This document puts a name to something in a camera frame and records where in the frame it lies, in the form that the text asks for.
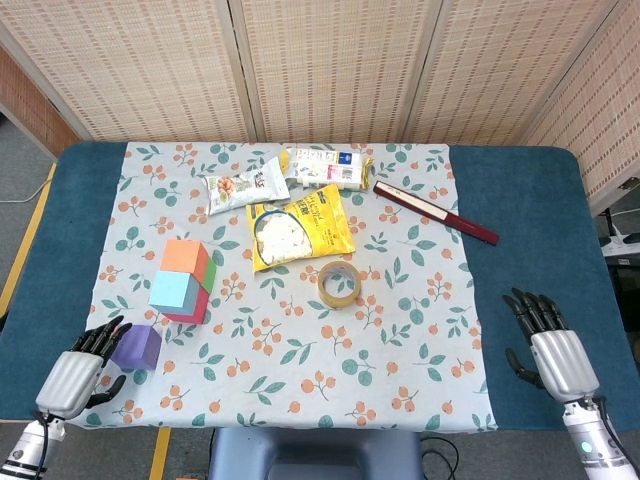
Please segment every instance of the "purple block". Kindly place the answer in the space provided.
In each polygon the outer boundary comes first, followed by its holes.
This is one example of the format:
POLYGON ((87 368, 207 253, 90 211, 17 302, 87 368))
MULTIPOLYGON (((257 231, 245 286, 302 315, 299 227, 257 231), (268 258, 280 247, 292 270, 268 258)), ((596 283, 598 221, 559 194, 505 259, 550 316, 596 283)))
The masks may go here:
POLYGON ((120 368, 155 370, 162 339, 153 327, 134 325, 111 356, 120 368))

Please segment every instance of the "green block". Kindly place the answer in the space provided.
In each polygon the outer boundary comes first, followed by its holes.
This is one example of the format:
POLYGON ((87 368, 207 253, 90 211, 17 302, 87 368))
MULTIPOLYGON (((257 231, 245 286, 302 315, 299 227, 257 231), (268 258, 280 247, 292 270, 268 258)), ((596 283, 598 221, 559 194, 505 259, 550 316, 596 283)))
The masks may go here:
POLYGON ((216 264, 213 263, 213 260, 209 259, 207 263, 207 273, 204 276, 204 284, 202 285, 209 295, 211 295, 211 290, 213 290, 214 278, 216 278, 216 264))

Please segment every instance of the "red marker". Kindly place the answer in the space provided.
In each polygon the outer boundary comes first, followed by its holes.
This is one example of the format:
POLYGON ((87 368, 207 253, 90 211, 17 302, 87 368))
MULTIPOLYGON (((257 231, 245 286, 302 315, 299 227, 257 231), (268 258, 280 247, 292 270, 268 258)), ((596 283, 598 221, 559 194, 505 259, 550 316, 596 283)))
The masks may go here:
POLYGON ((431 202, 416 197, 410 193, 399 190, 392 187, 388 183, 377 181, 373 186, 373 191, 381 197, 388 198, 389 200, 402 205, 403 207, 413 210, 416 213, 424 215, 425 217, 432 218, 433 220, 444 223, 445 225, 455 228, 456 230, 476 237, 483 242, 487 242, 490 245, 497 245, 500 237, 493 233, 491 230, 487 230, 480 225, 477 225, 469 220, 459 217, 455 213, 451 213, 444 208, 440 208, 431 202))

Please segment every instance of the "packing tape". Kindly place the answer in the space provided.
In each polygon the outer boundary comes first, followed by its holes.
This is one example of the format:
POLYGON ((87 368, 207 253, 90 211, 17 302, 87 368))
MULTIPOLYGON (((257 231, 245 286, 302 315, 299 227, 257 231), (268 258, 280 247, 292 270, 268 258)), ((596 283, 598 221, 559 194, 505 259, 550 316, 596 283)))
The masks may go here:
POLYGON ((320 300, 331 308, 344 308, 355 302, 358 295, 360 295, 360 289, 362 288, 362 282, 360 281, 360 274, 350 263, 343 261, 336 261, 327 263, 320 273, 318 273, 318 294, 320 300), (353 280, 353 291, 345 297, 334 297, 327 292, 324 286, 327 278, 339 273, 340 275, 353 280))

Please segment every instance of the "silver robotic hand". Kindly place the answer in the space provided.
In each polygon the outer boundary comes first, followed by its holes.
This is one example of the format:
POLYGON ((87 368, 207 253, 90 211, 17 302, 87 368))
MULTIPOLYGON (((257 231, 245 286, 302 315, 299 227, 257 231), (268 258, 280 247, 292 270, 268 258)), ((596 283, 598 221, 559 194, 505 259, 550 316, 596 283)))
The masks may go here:
POLYGON ((515 374, 564 404, 562 419, 591 480, 640 479, 638 467, 611 425, 605 398, 596 396, 600 383, 576 332, 569 330, 550 298, 512 291, 515 298, 502 298, 513 310, 539 372, 526 370, 507 348, 515 374))
POLYGON ((64 440, 64 422, 77 417, 85 408, 109 402, 126 380, 119 376, 104 393, 93 394, 100 373, 118 346, 130 323, 116 327, 123 317, 89 330, 63 352, 49 372, 38 397, 35 422, 22 432, 4 465, 0 480, 39 480, 64 440))

